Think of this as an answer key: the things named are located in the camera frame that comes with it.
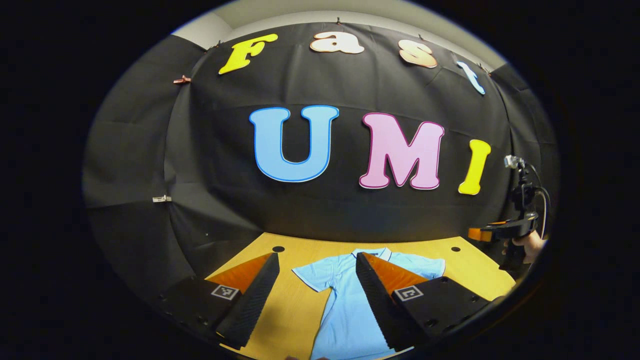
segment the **wooden table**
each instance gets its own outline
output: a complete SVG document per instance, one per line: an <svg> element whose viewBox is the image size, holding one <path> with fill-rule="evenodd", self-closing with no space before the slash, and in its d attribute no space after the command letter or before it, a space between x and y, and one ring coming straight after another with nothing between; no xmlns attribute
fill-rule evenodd
<svg viewBox="0 0 640 360"><path fill-rule="evenodd" d="M498 269L498 264L461 237L411 243L346 243L264 233L207 278L272 252L275 246L285 248L278 253L280 275L264 304L251 338L240 351L227 347L259 360L284 360L287 356L309 359L324 305L332 290L315 292L291 269L329 256L349 254L355 249L387 247L392 252L445 259L444 275L486 300L505 295L515 285L509 274ZM460 248L460 251L453 251L453 247Z"/></svg>

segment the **letter m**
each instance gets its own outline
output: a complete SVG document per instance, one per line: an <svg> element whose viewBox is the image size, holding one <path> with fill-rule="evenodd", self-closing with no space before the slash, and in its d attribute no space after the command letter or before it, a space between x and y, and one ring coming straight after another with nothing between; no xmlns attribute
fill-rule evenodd
<svg viewBox="0 0 640 360"><path fill-rule="evenodd" d="M433 122L421 123L411 144L407 144L396 118L389 114L369 113L362 122L371 130L371 153L369 169L360 177L360 186L381 189L389 185L390 179L385 175L388 159L396 185L404 185L417 165L411 186L420 190L438 187L440 139L444 135L442 126Z"/></svg>

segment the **shirt collar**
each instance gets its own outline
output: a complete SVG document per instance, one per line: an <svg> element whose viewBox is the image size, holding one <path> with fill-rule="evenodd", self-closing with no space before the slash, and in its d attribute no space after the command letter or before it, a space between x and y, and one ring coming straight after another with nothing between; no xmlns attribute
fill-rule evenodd
<svg viewBox="0 0 640 360"><path fill-rule="evenodd" d="M356 255L359 252L366 252L368 254L374 255L377 258L380 258L384 261L389 261L389 259L391 258L391 250L389 250L386 247L383 247L381 249L355 249L351 255L353 255L353 257L355 258Z"/></svg>

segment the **shirt sleeve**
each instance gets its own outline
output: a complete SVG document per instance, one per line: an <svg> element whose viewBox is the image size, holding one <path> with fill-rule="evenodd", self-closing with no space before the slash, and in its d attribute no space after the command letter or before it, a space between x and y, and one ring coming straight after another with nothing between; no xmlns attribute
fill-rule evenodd
<svg viewBox="0 0 640 360"><path fill-rule="evenodd" d="M415 272L429 280L441 277L444 274L444 259L429 259L420 255L401 254L397 252L393 253L393 255L402 257L402 264L406 264L406 266L404 266L405 269Z"/></svg>
<svg viewBox="0 0 640 360"><path fill-rule="evenodd" d="M338 257L333 256L291 270L310 288L320 292L333 286L333 276L337 264Z"/></svg>

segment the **light blue polo shirt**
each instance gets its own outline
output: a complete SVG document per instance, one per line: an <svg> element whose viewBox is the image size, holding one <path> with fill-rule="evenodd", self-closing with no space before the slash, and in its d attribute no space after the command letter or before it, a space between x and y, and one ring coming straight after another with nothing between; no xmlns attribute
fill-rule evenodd
<svg viewBox="0 0 640 360"><path fill-rule="evenodd" d="M444 274L444 259L391 252L386 247L355 249L350 254L332 256L292 269L313 290L333 289L324 307L311 360L320 357L370 360L396 353L387 346L356 275L356 255L359 252L367 252L427 279Z"/></svg>

